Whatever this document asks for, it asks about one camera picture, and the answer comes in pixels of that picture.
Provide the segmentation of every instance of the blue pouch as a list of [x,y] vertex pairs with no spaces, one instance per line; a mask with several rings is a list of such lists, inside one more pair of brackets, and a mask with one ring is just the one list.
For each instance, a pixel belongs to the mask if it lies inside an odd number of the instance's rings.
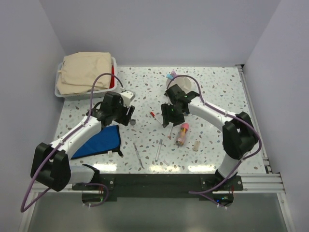
[[105,154],[108,151],[118,152],[118,154],[122,157],[123,154],[120,151],[120,145],[121,140],[119,126],[109,126],[91,137],[75,152],[71,159],[73,160],[87,156]]

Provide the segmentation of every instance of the pink cap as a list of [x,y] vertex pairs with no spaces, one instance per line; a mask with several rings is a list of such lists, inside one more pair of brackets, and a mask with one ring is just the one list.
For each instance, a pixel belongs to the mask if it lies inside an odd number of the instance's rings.
[[182,128],[189,129],[189,123],[182,123]]

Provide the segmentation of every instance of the white speckled tabletop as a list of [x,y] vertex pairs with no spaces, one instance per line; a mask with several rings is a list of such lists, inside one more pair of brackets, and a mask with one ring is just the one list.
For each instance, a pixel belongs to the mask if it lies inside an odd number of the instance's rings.
[[[150,116],[150,112],[153,111],[163,121],[161,104],[168,102],[167,97],[164,96],[166,74],[172,70],[177,74],[195,77],[207,101],[235,113],[241,111],[250,113],[237,68],[118,67],[118,77],[124,86],[136,92],[136,98],[132,103],[136,107],[132,116],[136,119],[136,125],[127,127],[119,125],[121,151],[124,156],[120,157],[117,153],[113,153],[111,158],[107,154],[95,155],[71,160],[71,165],[86,163],[96,167],[102,173],[214,173],[225,155],[219,130],[209,122],[189,115],[185,117],[190,125],[185,145],[177,147],[175,139],[180,126],[173,128],[172,139],[169,140],[167,136],[171,125],[164,129]],[[192,90],[197,91],[193,82]],[[102,99],[94,99],[94,104],[99,101]],[[89,100],[65,101],[56,130],[56,138],[79,123],[88,109]],[[155,162],[160,139],[163,139],[163,145],[159,160]],[[201,142],[198,152],[192,150],[196,140]],[[138,147],[145,169],[140,167],[133,142]],[[266,173],[261,152],[242,163],[239,173]]]

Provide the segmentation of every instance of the beige cloth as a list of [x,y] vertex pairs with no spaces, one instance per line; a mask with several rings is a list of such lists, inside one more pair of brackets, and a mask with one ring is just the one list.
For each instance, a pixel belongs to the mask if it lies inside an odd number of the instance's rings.
[[[89,91],[94,80],[102,73],[111,73],[110,53],[79,52],[64,57],[56,87],[60,94],[78,94]],[[110,87],[111,76],[101,77],[95,90]]]

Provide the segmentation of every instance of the white wall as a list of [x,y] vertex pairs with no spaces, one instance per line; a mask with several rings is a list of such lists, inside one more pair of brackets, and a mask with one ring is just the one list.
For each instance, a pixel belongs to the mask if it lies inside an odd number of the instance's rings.
[[270,164],[309,231],[309,1],[282,0],[245,65]]
[[280,0],[40,0],[67,54],[120,64],[244,64]]
[[38,0],[2,0],[0,30],[0,231],[14,232],[34,149],[59,119],[53,85],[64,51]]

